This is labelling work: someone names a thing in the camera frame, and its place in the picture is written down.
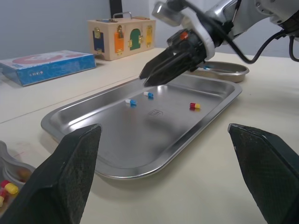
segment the box handle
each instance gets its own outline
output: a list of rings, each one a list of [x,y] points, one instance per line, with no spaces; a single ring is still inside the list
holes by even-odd
[[[117,16],[117,15],[124,15],[124,14],[130,14],[131,19],[133,19],[131,12],[115,13],[113,15],[113,19],[115,19],[115,16]]]

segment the table surface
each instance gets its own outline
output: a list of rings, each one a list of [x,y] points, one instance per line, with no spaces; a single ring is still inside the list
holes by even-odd
[[[28,87],[1,75],[0,139],[14,158],[39,166],[57,147],[40,126],[47,113],[138,77],[162,50],[98,61],[96,69]],[[213,60],[243,64],[236,55],[222,53]],[[131,181],[95,175],[81,223],[265,224],[227,128],[229,123],[261,128],[299,153],[299,63],[261,57],[247,66],[243,93],[163,170]]]

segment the blue and white capsule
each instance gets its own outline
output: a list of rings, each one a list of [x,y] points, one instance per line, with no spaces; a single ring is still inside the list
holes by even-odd
[[[126,103],[131,105],[137,105],[137,102],[133,99],[126,99]]]
[[[151,92],[144,92],[143,94],[148,97],[154,97],[154,94],[152,94]]]

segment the green door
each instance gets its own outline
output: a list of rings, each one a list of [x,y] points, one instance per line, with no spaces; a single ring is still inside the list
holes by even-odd
[[[140,48],[140,43],[139,43],[139,36],[141,35],[139,29],[133,29],[131,34],[130,34],[130,40],[132,42],[132,45],[130,46],[130,50],[135,50]]]

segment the wooden lock box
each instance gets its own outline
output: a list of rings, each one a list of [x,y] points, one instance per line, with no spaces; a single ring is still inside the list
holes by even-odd
[[[144,17],[90,20],[90,52],[112,61],[153,49],[155,29],[156,21]]]

